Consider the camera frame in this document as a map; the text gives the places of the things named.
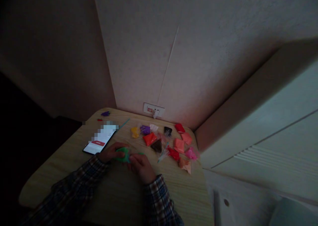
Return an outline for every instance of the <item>hand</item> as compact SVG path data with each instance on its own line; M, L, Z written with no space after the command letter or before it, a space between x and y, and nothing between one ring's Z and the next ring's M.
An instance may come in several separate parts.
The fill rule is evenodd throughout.
M115 142L113 145L102 151L98 155L98 158L104 163L110 161L112 158L123 158L125 156L125 153L116 152L117 149L122 147L128 147L128 144Z
M133 154L129 157L128 169L137 174L144 184L150 184L157 178L146 155Z

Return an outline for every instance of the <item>wooden table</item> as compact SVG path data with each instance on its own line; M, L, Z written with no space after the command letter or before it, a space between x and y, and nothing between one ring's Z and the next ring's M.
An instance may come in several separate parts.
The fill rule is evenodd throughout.
M110 116L101 116L105 111L110 111ZM147 155L155 172L163 174L170 196L175 202L175 209L186 225L214 224L200 161L197 160L193 164L193 174L189 175L178 167L172 157L166 157L157 163L156 153L150 147L146 147L143 139L131 137L130 129L138 123L145 125L153 123L159 126L159 132L163 133L164 126L167 126L173 129L173 139L181 138L174 124L111 108L97 111L30 177L20 193L21 205L35 208L49 194L54 183L78 169L91 157L82 150L103 124L97 121L98 118L104 121L117 121L118 125L122 125L130 118L128 123L113 136L108 146L115 141L129 142L132 149ZM186 127L185 130L191 135L197 148L193 132ZM121 163L114 162L112 169L96 189L83 219L97 224L141 225L142 206L142 187L138 178Z

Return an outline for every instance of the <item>modeling clay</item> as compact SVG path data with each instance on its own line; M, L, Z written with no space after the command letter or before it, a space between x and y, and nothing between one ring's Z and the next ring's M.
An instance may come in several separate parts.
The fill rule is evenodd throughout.
M188 160L184 160L183 158L180 158L179 167L181 169L186 170L191 175L191 164Z
M167 137L171 137L172 129L171 129L171 128L168 128L168 127L165 127L164 133L165 133L165 135L166 135Z
M179 153L185 153L185 142L181 139L175 138L175 150Z
M187 158L192 159L192 160L197 160L198 157L195 154L195 150L193 147L190 147L186 152L185 155L187 156Z
M172 158L176 161L179 161L180 159L180 155L176 150L173 150L170 147L167 147L168 151L169 151L169 156L172 156Z
M152 131L152 132L156 132L157 130L158 130L158 126L156 126L156 125L154 125L154 124L150 124L150 130Z
M151 148L155 150L155 152L161 153L162 152L161 140L159 139L156 142L154 142L151 145Z
M182 137L182 140L184 140L184 142L187 144L187 145L190 145L192 143L192 138L190 136L189 133L182 133L181 134L181 137Z
M142 138L145 140L147 147L153 144L157 140L157 137L154 133L150 133L146 136L143 136Z
M175 128L177 130L178 133L185 133L185 129L183 128L183 126L181 125L181 123L178 123L175 125Z
M150 134L150 127L149 126L145 126L145 125L142 125L140 127L140 131L143 135L148 135Z
M109 116L109 114L110 114L110 112L107 111L107 112L102 113L101 115L107 117L107 116Z
M132 130L132 137L139 138L140 130L137 127L133 127L131 130Z
M123 158L114 158L115 160L120 161L120 162L130 163L130 161L129 161L129 149L128 148L124 147L124 148L117 149L116 151L125 153L125 156Z

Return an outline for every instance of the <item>person's left hand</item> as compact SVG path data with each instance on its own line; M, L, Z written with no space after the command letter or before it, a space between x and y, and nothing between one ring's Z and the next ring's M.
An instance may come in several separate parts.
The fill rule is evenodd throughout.
M123 158L125 156L125 153L116 152L117 149L122 147L129 147L129 145L125 143L115 142L113 145L102 151L98 155L98 158L105 163L110 161L112 158Z

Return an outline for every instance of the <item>person's right hand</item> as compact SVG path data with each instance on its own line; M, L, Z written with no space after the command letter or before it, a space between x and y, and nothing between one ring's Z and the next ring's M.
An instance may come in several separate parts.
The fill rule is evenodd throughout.
M132 154L128 168L136 173L144 184L150 184L157 178L146 155Z

